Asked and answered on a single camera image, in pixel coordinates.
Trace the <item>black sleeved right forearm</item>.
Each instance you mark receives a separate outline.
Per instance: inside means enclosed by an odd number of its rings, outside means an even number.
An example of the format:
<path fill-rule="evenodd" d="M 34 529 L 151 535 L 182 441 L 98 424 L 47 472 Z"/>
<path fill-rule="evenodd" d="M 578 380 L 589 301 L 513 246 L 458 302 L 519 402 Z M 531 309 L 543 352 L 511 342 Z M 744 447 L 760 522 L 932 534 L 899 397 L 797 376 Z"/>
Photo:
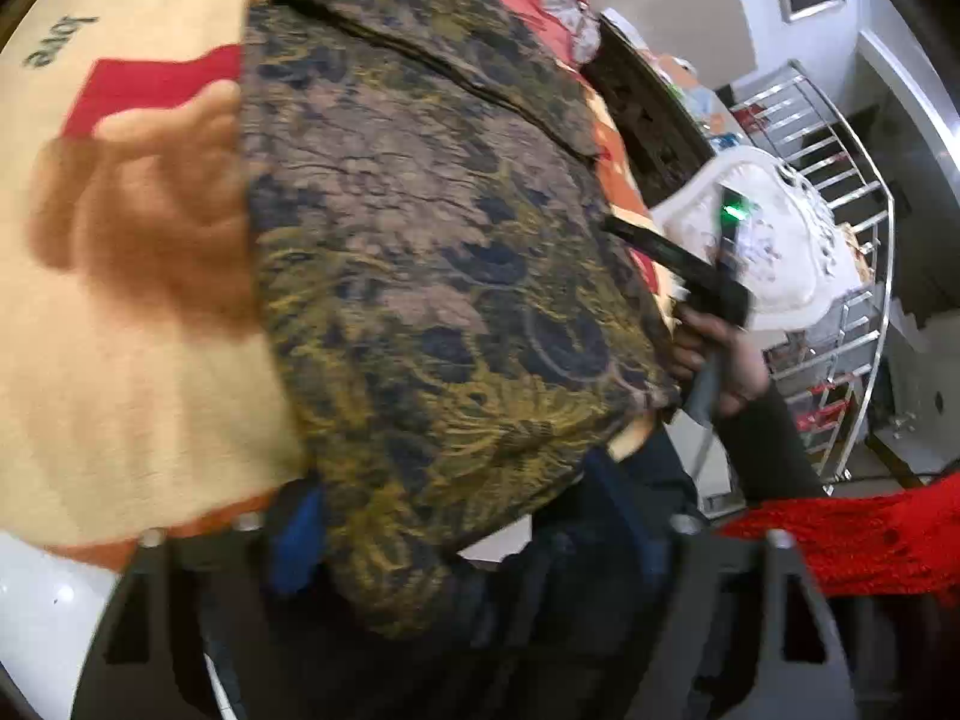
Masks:
<path fill-rule="evenodd" d="M 770 500 L 825 497 L 793 417 L 772 384 L 715 427 L 750 507 Z"/>

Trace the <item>person right hand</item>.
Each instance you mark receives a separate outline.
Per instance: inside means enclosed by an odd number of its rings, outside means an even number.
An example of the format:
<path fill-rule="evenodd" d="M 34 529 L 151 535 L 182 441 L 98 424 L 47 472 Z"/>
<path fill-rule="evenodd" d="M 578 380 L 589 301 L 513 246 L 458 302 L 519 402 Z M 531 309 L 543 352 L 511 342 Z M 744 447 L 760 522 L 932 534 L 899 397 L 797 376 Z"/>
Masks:
<path fill-rule="evenodd" d="M 669 364 L 675 379 L 692 382 L 706 366 L 709 353 L 721 351 L 724 377 L 716 398 L 715 418 L 730 418 L 765 395 L 770 388 L 770 372 L 761 351 L 742 328 L 686 304 L 677 307 L 675 316 Z"/>

